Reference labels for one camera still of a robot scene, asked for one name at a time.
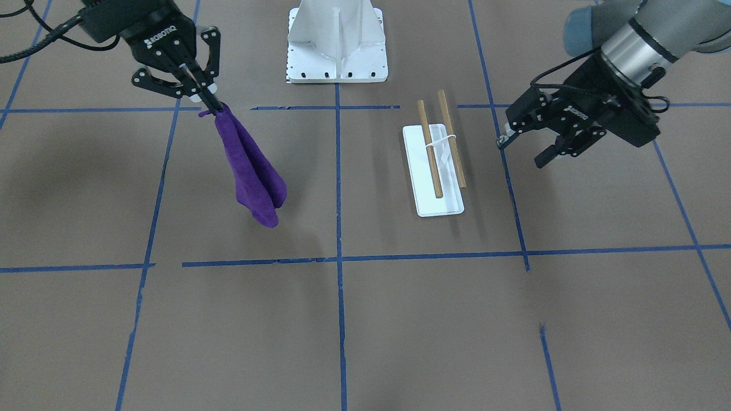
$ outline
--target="gray robot arm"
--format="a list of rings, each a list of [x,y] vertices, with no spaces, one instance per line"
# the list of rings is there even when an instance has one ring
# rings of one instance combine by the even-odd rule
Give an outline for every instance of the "gray robot arm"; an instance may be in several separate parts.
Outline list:
[[[223,110],[221,102],[214,95],[217,90],[214,78],[219,75],[221,48],[221,32],[215,26],[200,29],[200,37],[209,49],[208,63],[204,68],[196,60],[197,28],[174,0],[81,1],[84,8],[66,23],[53,29],[35,11],[32,0],[23,0],[23,9],[5,17],[28,10],[48,30],[48,34],[30,48],[0,56],[0,64],[29,57],[58,39],[73,42],[65,38],[64,34],[75,26],[81,26],[97,42],[117,37],[129,44],[132,56],[143,65],[132,76],[132,85],[176,99],[188,96],[194,102],[203,102],[214,115]],[[155,78],[149,67],[170,73],[177,81]]]
[[[658,111],[643,89],[690,51],[731,48],[731,0],[607,0],[569,16],[564,47],[589,58],[563,85],[531,82],[508,108],[506,133],[497,142],[504,149],[524,132],[552,129],[556,144],[536,157],[538,167],[558,155],[576,157],[606,131],[637,147],[657,137]]]

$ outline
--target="blue tape line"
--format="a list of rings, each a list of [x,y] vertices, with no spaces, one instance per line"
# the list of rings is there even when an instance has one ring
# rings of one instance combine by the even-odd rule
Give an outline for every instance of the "blue tape line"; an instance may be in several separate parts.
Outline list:
[[[556,411],[561,411],[561,400],[558,398],[558,386],[556,385],[556,375],[553,373],[553,363],[550,360],[550,352],[548,352],[548,342],[546,341],[546,326],[541,326],[541,344],[543,345],[543,356],[546,359],[546,368],[548,368],[548,378],[550,380],[550,389],[553,392],[553,402],[556,404]]]
[[[260,105],[251,110],[398,110],[400,108],[400,105]]]
[[[731,249],[731,244],[709,244],[701,246],[702,249]],[[675,252],[693,251],[695,246],[647,246],[647,247],[618,247],[606,249],[556,249],[556,250],[534,250],[528,251],[530,256],[540,255],[591,255],[591,254],[625,254],[638,252]],[[359,261],[394,261],[394,260],[446,260],[456,258],[495,258],[495,257],[521,257],[522,251],[505,252],[464,252],[464,253],[441,253],[441,254],[384,254],[384,255],[351,255],[342,256],[344,262],[352,263]],[[334,263],[338,257],[315,257],[315,258],[282,258],[269,260],[222,260],[222,261],[195,261],[185,262],[184,268],[196,267],[221,267],[231,265],[269,265],[269,264],[309,264],[309,263]]]
[[[175,108],[180,107],[180,100],[175,105]],[[137,290],[137,304],[135,306],[135,326],[129,335],[127,342],[127,351],[124,357],[124,368],[122,369],[122,378],[119,382],[119,393],[117,395],[117,405],[115,411],[121,411],[122,401],[124,400],[124,391],[126,390],[127,377],[129,376],[129,365],[132,361],[132,350],[135,347],[135,337],[137,335],[137,324],[140,321],[140,311],[142,309],[142,290],[145,288],[145,282],[147,281],[147,273],[149,269],[150,257],[152,255],[152,245],[155,241],[155,232],[157,230],[157,219],[160,214],[160,204],[162,204],[162,193],[165,188],[165,173],[167,172],[167,162],[170,160],[170,149],[173,146],[173,137],[175,136],[175,128],[178,125],[178,110],[173,112],[173,122],[170,125],[170,134],[167,137],[167,147],[165,149],[165,158],[162,162],[162,172],[160,173],[160,183],[157,188],[157,199],[155,200],[155,210],[152,213],[152,222],[150,223],[150,236],[147,241],[147,249],[145,251],[145,266],[142,269],[142,275],[140,276],[140,287]]]
[[[665,107],[665,103],[653,103],[653,107]],[[695,103],[676,103],[671,102],[670,107],[731,107],[731,102],[695,102]]]
[[[675,196],[675,201],[678,203],[678,207],[681,210],[681,214],[683,214],[683,219],[685,220],[686,226],[688,227],[688,232],[690,233],[690,236],[693,240],[693,244],[695,245],[696,252],[698,253],[698,257],[700,258],[700,262],[703,264],[703,269],[705,270],[705,275],[708,277],[708,282],[711,283],[711,289],[713,290],[713,294],[716,296],[716,301],[718,301],[718,303],[719,303],[719,307],[721,308],[721,313],[724,315],[724,318],[726,319],[726,325],[728,326],[729,331],[731,331],[731,317],[729,317],[729,312],[726,309],[726,304],[724,303],[724,299],[721,297],[719,288],[718,288],[718,286],[716,286],[716,280],[713,279],[713,274],[711,273],[711,269],[708,267],[708,263],[705,261],[705,255],[703,255],[702,247],[698,243],[698,238],[695,235],[695,231],[693,231],[693,226],[690,224],[690,218],[688,218],[686,209],[683,206],[683,202],[681,201],[681,196],[678,193],[678,189],[675,187],[675,182],[673,181],[673,177],[670,175],[670,170],[668,170],[668,168],[667,168],[667,164],[665,163],[665,158],[662,156],[662,152],[660,151],[660,145],[657,143],[657,140],[653,140],[652,143],[655,145],[655,152],[657,153],[657,156],[660,159],[660,164],[662,165],[662,169],[665,172],[665,177],[667,177],[667,182],[670,183],[670,188],[673,190],[673,195]]]
[[[223,260],[223,261],[191,261],[183,263],[183,268],[195,267],[227,267],[235,265],[271,265],[271,264],[309,264],[333,263],[337,257],[317,258],[281,258],[276,260]]]
[[[348,382],[345,359],[345,298],[343,291],[343,214],[342,214],[342,172],[341,172],[341,106],[340,84],[335,84],[335,158],[336,158],[336,215],[338,241],[338,326],[340,328],[340,404],[341,410],[348,410]]]
[[[122,107],[122,108],[16,108],[9,112],[17,114],[27,113],[139,113],[156,111],[200,111],[200,107]]]
[[[633,252],[692,251],[695,246],[625,247],[612,249],[560,249],[528,251],[528,255],[621,254]]]
[[[334,105],[266,105],[254,107],[251,111],[267,111],[267,110],[335,110]]]
[[[459,104],[457,108],[508,108],[509,104]]]
[[[394,255],[357,255],[343,257],[343,261],[388,261],[388,260],[443,260],[450,258],[489,258],[489,257],[520,257],[523,252],[467,252],[444,254],[394,254]]]
[[[497,136],[500,135],[500,126],[498,124],[498,115],[495,110],[495,100],[493,98],[493,89],[490,85],[490,76],[488,75],[488,66],[485,63],[485,54],[482,51],[482,41],[480,40],[480,31],[477,29],[477,18],[474,15],[474,5],[472,0],[467,0],[469,3],[469,12],[472,18],[472,28],[474,29],[474,39],[477,41],[477,51],[480,54],[480,63],[482,64],[482,75],[485,76],[485,87],[488,90],[488,100],[490,101],[490,110],[493,114],[493,123],[495,124],[495,133]],[[518,203],[515,201],[515,193],[512,189],[512,182],[510,180],[510,170],[507,165],[507,157],[505,151],[500,150],[500,157],[502,159],[503,168],[505,169],[505,181],[507,182],[508,193],[510,194],[510,201],[512,203],[513,214],[515,215],[515,228],[518,230],[518,240],[520,241],[520,250],[523,251],[523,261],[526,264],[526,271],[531,270],[531,263],[528,259],[528,252],[526,250],[526,240],[523,237],[523,228],[520,224],[520,214],[518,213]]]
[[[0,274],[14,273],[58,273],[65,271],[101,271],[101,270],[135,270],[144,268],[145,264],[102,264],[102,265],[58,265],[48,267],[6,267],[0,268]]]
[[[46,8],[45,10],[43,10],[43,20],[48,17],[51,3],[53,3],[53,0],[48,0],[48,3],[46,3]],[[31,46],[38,43],[38,39],[41,37],[42,32],[43,27],[41,25],[38,25],[38,30],[36,30],[36,36],[33,37],[33,43],[31,44]],[[12,106],[13,100],[15,100],[15,95],[18,93],[18,89],[20,88],[20,82],[23,81],[23,76],[26,74],[26,69],[28,68],[28,63],[30,62],[31,57],[32,56],[28,56],[23,61],[23,66],[20,68],[18,78],[15,79],[15,85],[12,87],[10,98],[7,100],[7,104],[5,105],[5,110],[3,110],[2,117],[0,117],[0,129],[2,129],[3,125],[5,124],[5,120],[7,119],[7,115],[10,113],[10,107]]]
[[[198,21],[198,13],[200,12],[200,0],[196,0],[195,2],[195,10],[193,11],[193,21]]]
[[[731,249],[731,244],[711,244],[700,246],[701,249]]]
[[[343,105],[340,110],[398,110],[400,105]]]

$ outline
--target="black cable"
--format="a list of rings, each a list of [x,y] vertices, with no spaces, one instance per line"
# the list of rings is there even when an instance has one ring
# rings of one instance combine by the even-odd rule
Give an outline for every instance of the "black cable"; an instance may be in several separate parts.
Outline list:
[[[51,32],[53,29],[48,24],[46,24],[46,22],[43,20],[43,18],[41,18],[41,16],[38,15],[38,12],[35,10],[35,8],[33,8],[33,1],[35,1],[35,0],[24,0],[24,1],[26,3],[26,8],[31,13],[31,15],[33,15],[33,18],[38,22],[38,24],[40,24],[41,26],[43,26],[43,28],[46,31]],[[109,45],[95,46],[95,45],[86,45],[86,44],[80,43],[80,42],[78,42],[78,41],[76,41],[74,39],[70,39],[70,38],[68,38],[66,36],[61,36],[59,38],[62,39],[63,41],[65,41],[65,42],[69,43],[69,44],[75,45],[76,47],[80,47],[80,48],[82,48],[84,50],[89,50],[89,51],[109,51],[109,50],[112,50],[113,48],[117,47],[117,45],[119,44],[119,40],[120,40],[119,34],[117,34],[117,36],[114,38],[114,41],[111,42]]]
[[[81,16],[75,15],[74,17],[70,18],[66,23],[62,23],[61,25],[53,29],[50,33],[46,34],[46,37],[38,42],[36,45],[26,48],[23,51],[10,54],[8,56],[0,56],[0,64],[22,60],[25,57],[29,57],[34,55],[35,53],[38,53],[39,51],[46,48],[50,43],[58,40],[59,37],[66,34],[69,30],[78,26],[79,23],[81,23]]]
[[[12,13],[8,13],[8,14],[5,14],[5,15],[0,15],[0,18],[15,17],[16,15],[19,15],[19,14],[23,14],[23,13],[24,13],[24,12],[25,12],[25,11],[26,11],[27,9],[28,9],[28,2],[26,1],[26,5],[25,5],[25,6],[23,6],[23,8],[22,8],[22,9],[20,9],[20,10],[15,10],[14,12],[12,12]]]
[[[668,99],[665,96],[646,96],[645,93],[642,93],[642,96],[645,97],[648,100],[660,100],[665,103],[665,108],[661,108],[660,110],[655,110],[654,108],[651,109],[653,113],[664,113],[670,109],[670,99]]]
[[[574,87],[574,86],[567,86],[566,84],[541,84],[541,83],[538,83],[538,80],[544,78],[545,76],[547,76],[547,75],[549,75],[551,73],[557,72],[560,69],[563,69],[564,67],[566,67],[566,66],[568,66],[570,64],[574,64],[575,62],[577,62],[577,61],[579,61],[581,59],[585,59],[586,57],[589,57],[592,54],[594,54],[599,49],[600,48],[594,48],[593,50],[587,51],[586,53],[584,53],[584,54],[582,54],[580,56],[576,56],[573,59],[571,59],[569,61],[566,61],[564,63],[561,63],[558,66],[556,66],[556,67],[554,67],[554,68],[552,68],[552,69],[550,69],[548,71],[542,72],[541,74],[539,74],[538,76],[536,76],[531,81],[531,87],[532,88],[537,88],[539,90],[541,90],[543,88],[556,88],[558,90],[573,91],[573,92],[579,93],[579,94],[590,94],[590,95],[595,95],[596,94],[596,95],[602,95],[602,93],[600,93],[598,91],[595,91],[595,90],[589,90],[587,88],[580,88],[580,87]]]

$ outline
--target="chopstick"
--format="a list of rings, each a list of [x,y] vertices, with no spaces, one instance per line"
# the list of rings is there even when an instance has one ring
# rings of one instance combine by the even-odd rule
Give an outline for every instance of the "chopstick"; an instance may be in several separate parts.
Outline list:
[[[452,127],[452,116],[450,116],[450,109],[447,107],[447,95],[444,90],[439,90],[439,106],[442,108],[442,117],[444,118],[444,125],[447,126],[447,135],[450,137],[450,150],[452,152],[452,162],[455,164],[455,171],[457,172],[457,182],[461,189],[467,187],[467,180],[464,178],[464,169],[462,168],[462,158],[459,155],[457,149],[457,139],[453,137],[455,130]]]
[[[429,130],[429,121],[426,119],[426,109],[424,108],[424,100],[417,102],[419,108],[419,118],[421,119],[421,130],[424,133],[424,143],[431,144],[431,131]],[[444,197],[442,191],[442,181],[439,180],[439,170],[436,168],[436,156],[434,155],[434,147],[426,147],[426,155],[429,158],[429,169],[431,170],[431,181],[434,183],[434,194],[436,198]]]

